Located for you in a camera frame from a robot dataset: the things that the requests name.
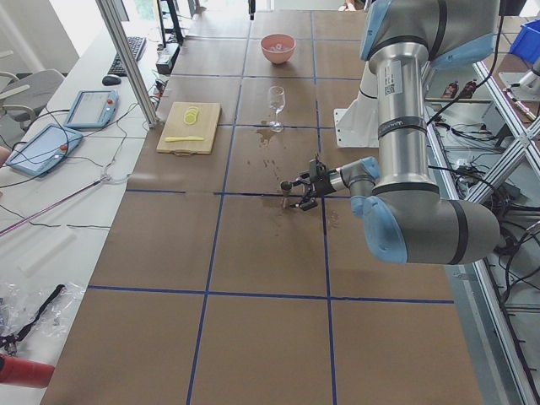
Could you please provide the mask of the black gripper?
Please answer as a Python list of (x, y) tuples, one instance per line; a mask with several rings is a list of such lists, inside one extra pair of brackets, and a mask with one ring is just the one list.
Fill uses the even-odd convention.
[(311, 175), (309, 171), (299, 174), (292, 180), (291, 187), (303, 186), (303, 196), (297, 201), (291, 203), (291, 208), (299, 208), (302, 211), (308, 211), (317, 206), (317, 197), (326, 196), (341, 190), (341, 173), (338, 169), (323, 169), (316, 171)]

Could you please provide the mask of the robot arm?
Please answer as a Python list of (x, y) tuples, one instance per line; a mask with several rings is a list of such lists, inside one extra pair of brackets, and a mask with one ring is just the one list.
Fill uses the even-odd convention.
[(490, 253), (496, 217), (481, 204), (445, 200), (429, 178), (422, 72), (478, 62), (494, 49), (497, 1), (377, 1), (360, 56), (377, 85), (379, 154), (335, 169), (312, 160), (296, 184), (298, 208), (348, 190), (371, 254), (384, 262), (463, 264)]

